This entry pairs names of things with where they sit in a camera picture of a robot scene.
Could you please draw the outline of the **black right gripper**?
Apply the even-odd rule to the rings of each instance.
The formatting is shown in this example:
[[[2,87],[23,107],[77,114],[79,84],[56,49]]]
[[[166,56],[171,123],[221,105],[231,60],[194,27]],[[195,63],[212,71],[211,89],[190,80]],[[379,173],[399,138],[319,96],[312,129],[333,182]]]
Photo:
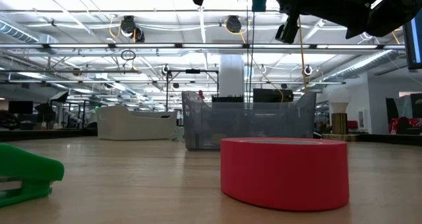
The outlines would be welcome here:
[[[282,43],[293,43],[299,29],[297,20],[302,14],[317,16],[342,26],[347,26],[346,6],[343,0],[276,0],[280,12],[287,15],[287,20],[276,33],[276,39]]]

